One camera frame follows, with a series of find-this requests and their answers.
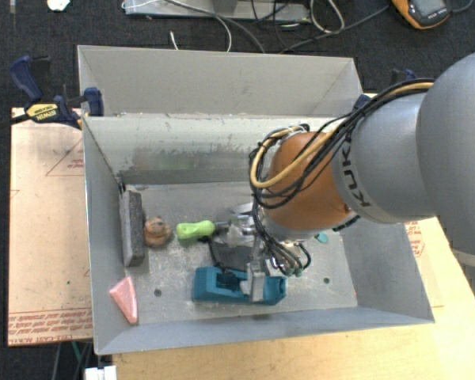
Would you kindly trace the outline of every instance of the yellow clamp label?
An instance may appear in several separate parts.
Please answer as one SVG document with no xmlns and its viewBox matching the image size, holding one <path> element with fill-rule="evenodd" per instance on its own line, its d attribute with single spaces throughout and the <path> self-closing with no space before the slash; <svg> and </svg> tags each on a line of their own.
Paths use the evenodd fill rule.
<svg viewBox="0 0 475 380">
<path fill-rule="evenodd" d="M 57 109 L 58 106 L 53 103 L 34 104 L 32 107 L 26 110 L 26 113 L 30 118 L 35 118 L 37 121 L 42 121 L 56 116 Z"/>
</svg>

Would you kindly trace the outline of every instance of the white paper piece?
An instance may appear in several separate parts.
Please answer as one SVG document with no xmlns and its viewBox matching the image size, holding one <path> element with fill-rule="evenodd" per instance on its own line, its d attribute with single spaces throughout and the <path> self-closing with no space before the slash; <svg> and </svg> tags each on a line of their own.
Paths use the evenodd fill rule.
<svg viewBox="0 0 475 380">
<path fill-rule="evenodd" d="M 47 6 L 53 11 L 63 11 L 70 0 L 47 0 Z"/>
</svg>

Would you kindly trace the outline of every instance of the orange device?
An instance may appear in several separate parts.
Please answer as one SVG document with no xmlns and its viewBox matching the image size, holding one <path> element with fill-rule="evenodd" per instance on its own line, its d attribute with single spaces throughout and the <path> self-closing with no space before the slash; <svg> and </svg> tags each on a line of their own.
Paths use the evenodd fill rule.
<svg viewBox="0 0 475 380">
<path fill-rule="evenodd" d="M 430 29 L 452 13 L 446 0 L 391 0 L 397 11 L 416 29 Z"/>
</svg>

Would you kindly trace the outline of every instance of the yellow cable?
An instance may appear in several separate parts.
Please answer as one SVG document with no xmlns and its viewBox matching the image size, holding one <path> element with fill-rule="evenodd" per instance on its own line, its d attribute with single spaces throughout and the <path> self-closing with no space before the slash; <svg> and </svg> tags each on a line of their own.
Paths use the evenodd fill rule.
<svg viewBox="0 0 475 380">
<path fill-rule="evenodd" d="M 259 163 L 259 160 L 262 158 L 265 148 L 264 146 L 271 140 L 267 139 L 264 143 L 264 146 L 261 146 L 260 149 L 257 151 L 255 158 L 253 159 L 252 162 L 252 168 L 250 171 L 250 181 L 253 184 L 254 187 L 256 188 L 268 188 L 273 186 L 274 184 L 278 183 L 281 181 L 287 174 L 289 174 L 293 168 L 301 164 L 306 158 L 308 158 L 315 150 L 317 150 L 320 146 L 322 146 L 329 138 L 331 138 L 331 135 L 333 135 L 335 130 L 332 130 L 328 134 L 324 135 L 321 139 L 318 139 L 315 141 L 315 143 L 312 143 L 311 146 L 297 159 L 295 159 L 289 166 L 287 166 L 284 170 L 282 170 L 280 173 L 278 173 L 276 176 L 274 176 L 272 179 L 266 180 L 266 181 L 258 181 L 257 180 L 257 165 Z M 277 135 L 277 136 L 284 136 L 287 133 L 287 130 L 283 130 L 278 132 L 277 134 L 282 134 L 282 135 Z"/>
<path fill-rule="evenodd" d="M 393 94 L 398 94 L 398 93 L 402 93 L 404 91 L 413 90 L 413 89 L 429 89 L 431 86 L 433 86 L 433 82 L 413 83 L 411 85 L 398 87 L 397 89 L 388 92 L 384 97 L 388 97 Z M 301 129 L 301 128 L 302 127 L 300 126 L 295 126 L 295 129 Z M 259 160 L 262 158 L 262 156 L 264 156 L 265 147 L 272 141 L 273 138 L 279 138 L 279 137 L 285 136 L 289 132 L 292 132 L 292 128 L 286 128 L 282 131 L 278 131 L 275 134 L 272 134 L 271 138 L 266 139 L 266 141 L 264 141 L 264 144 L 257 151 L 255 158 L 253 159 L 252 168 L 250 170 L 251 184 L 256 188 L 268 188 L 278 183 L 283 178 L 285 178 L 285 176 L 288 175 L 296 166 L 298 166 L 301 162 L 303 162 L 306 158 L 308 158 L 315 150 L 317 150 L 320 146 L 322 146 L 329 138 L 331 138 L 331 136 L 333 135 L 335 131 L 336 129 L 330 131 L 329 133 L 324 135 L 321 139 L 318 139 L 317 141 L 315 141 L 315 143 L 312 142 L 311 146 L 301 156 L 295 159 L 291 164 L 289 164 L 289 166 L 287 166 L 284 170 L 282 170 L 272 179 L 269 179 L 266 181 L 258 181 L 257 180 L 257 166 L 259 164 Z"/>
<path fill-rule="evenodd" d="M 415 89 L 429 89 L 433 86 L 433 82 L 421 82 L 421 83 L 413 83 L 411 85 L 404 85 L 402 87 L 398 87 L 397 89 L 388 92 L 384 97 L 392 96 L 393 94 L 403 93 L 408 90 L 415 90 Z"/>
</svg>

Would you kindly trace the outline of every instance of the gray bin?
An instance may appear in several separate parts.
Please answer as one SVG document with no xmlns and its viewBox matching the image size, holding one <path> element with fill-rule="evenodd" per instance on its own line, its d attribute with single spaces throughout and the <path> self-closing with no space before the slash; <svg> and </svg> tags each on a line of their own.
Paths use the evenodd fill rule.
<svg viewBox="0 0 475 380">
<path fill-rule="evenodd" d="M 313 129 L 348 112 L 361 94 L 346 58 L 79 47 L 81 88 L 103 93 L 103 117 L 85 117 L 86 200 L 95 351 L 99 355 L 304 336 L 432 322 L 402 224 L 360 221 L 289 278 L 275 306 L 192 301 L 207 245 L 174 238 L 123 263 L 119 185 L 140 191 L 146 216 L 219 220 L 248 203 L 248 153 L 277 127 Z M 131 276 L 139 323 L 109 290 Z"/>
</svg>

